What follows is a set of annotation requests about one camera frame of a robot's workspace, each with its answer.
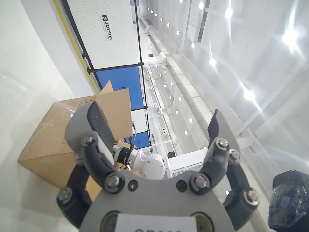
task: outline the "black metal frame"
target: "black metal frame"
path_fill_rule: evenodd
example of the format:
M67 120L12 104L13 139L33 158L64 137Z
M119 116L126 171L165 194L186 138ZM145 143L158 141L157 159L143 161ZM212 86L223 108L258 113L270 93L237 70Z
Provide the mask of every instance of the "black metal frame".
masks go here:
M74 18L73 18L73 15L72 15L72 12L70 10L70 7L69 7L69 4L68 4L68 1L67 0L60 0L62 5L63 5L63 8L67 14L67 17L70 21L70 24L72 25L72 28L73 28L73 31L76 35L76 38L83 50L83 54L82 54L82 57L87 59L88 63L89 63L89 67L87 67L87 72L88 74L90 73L93 73L95 78L96 78L96 81L99 85L99 87L101 89L103 89L102 87L102 84L100 83L100 80L97 76L97 73L96 72L99 72L99 71L106 71L106 70L112 70L112 69L120 69L120 68L127 68L127 67L134 67L134 66L141 66L141 73L142 73L142 78L143 78L143 87L144 87L144 96L145 96L145 107L146 107L146 113L147 113L147 122L148 122L148 126L149 126L149 119L148 119L148 109L147 109L147 100L146 100L146 90L145 90L145 81L144 81L144 71L143 71L143 61L142 61L142 57L141 57L141 49L140 49L140 36L139 36L139 26L138 26L138 14L137 14L137 6L136 6L136 0L134 0L134 6L135 6L135 16L136 16L136 27L137 27L137 34L138 34L138 47L139 47L139 55L140 55L140 63L137 63L137 64L132 64L132 65L121 65L121 66L114 66L114 67L107 67L107 68L99 68L99 69L95 69L93 67L93 64L91 62L91 59L87 53L87 50L85 48L85 45L83 43L83 40L80 36L80 33L77 29L77 26L76 26L76 23L74 21ZM148 129L148 138L149 138L149 142L150 142L150 133L149 133L149 129Z

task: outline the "ceiling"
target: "ceiling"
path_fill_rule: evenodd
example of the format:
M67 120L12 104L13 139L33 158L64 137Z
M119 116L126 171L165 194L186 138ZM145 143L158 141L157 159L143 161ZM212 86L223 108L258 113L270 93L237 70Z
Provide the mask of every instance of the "ceiling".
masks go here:
M244 150L253 157L259 176L273 178L290 169L309 174L309 1L140 4L153 10L144 17L209 109L223 112L235 136L250 132L266 150ZM228 9L233 12L230 18L225 16ZM248 93L255 97L246 99ZM263 183L271 192L271 180Z

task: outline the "screw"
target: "screw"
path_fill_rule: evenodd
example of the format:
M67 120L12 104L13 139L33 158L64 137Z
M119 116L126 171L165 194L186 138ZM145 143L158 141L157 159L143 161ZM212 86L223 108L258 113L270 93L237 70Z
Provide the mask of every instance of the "screw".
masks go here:
M233 158L235 158L235 159L239 159L239 158L240 158L240 155L239 155L236 151L233 151L233 152L232 152L232 156L233 156Z
M136 180L132 180L128 184L128 190L133 192L136 191L138 188L138 182Z
M180 192L185 192L187 190L187 184L185 181L177 181L176 188Z
M258 193L252 188L244 191L244 199L249 205L257 206L259 204Z
M235 161L236 163L241 162L241 157L240 157L239 152L237 150L234 150L234 149L230 149L230 159L232 161Z
M207 185L206 179L200 175L195 178L194 182L195 185L198 186L200 189L204 189Z
M113 175L109 178L107 185L110 188L117 187L119 185L119 177L117 175Z
M92 140L93 140L92 136L84 136L82 139L82 143L88 145L92 142Z
M70 201L72 194L73 192L71 188L64 187L59 191L57 198L62 202L62 204L66 204L67 202Z
M221 148L226 148L229 145L229 142L222 138L218 141L218 144Z
M253 190L249 190L247 195L248 195L248 200L250 201L257 201L259 199Z

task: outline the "cardboard box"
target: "cardboard box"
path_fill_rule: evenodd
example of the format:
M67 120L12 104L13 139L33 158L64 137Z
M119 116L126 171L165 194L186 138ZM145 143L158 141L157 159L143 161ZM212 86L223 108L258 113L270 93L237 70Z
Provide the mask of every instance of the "cardboard box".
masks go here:
M56 102L46 113L21 153L18 163L61 189L75 167L74 153L65 141L65 127L78 107L97 101L115 140L132 136L129 89L114 91L108 82L97 96Z

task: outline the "cardboard box flap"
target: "cardboard box flap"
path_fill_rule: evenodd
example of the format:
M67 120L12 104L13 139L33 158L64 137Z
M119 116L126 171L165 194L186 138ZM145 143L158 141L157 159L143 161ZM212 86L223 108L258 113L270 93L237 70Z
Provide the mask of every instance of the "cardboard box flap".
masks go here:
M129 89L121 89L96 96L115 140L132 136Z
M114 91L114 89L113 89L113 86L112 86L112 82L109 80L106 83L105 87L101 90L99 95L106 94L106 93L113 92L113 91Z

